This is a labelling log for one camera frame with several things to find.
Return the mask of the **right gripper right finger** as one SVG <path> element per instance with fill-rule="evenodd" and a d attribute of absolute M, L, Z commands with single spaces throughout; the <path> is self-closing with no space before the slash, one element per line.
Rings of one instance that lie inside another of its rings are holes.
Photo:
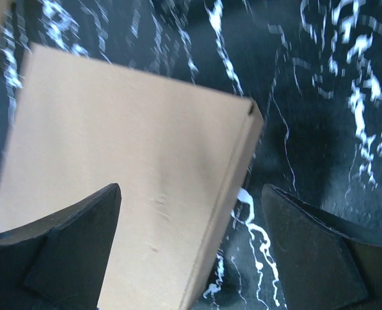
<path fill-rule="evenodd" d="M 261 205 L 288 309 L 382 309 L 382 231 L 270 184 Z"/>

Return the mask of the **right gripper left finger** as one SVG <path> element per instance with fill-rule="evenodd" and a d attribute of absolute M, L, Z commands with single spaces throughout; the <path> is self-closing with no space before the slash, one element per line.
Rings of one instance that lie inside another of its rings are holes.
<path fill-rule="evenodd" d="M 0 310 L 97 309 L 122 194 L 111 183 L 0 233 Z"/>

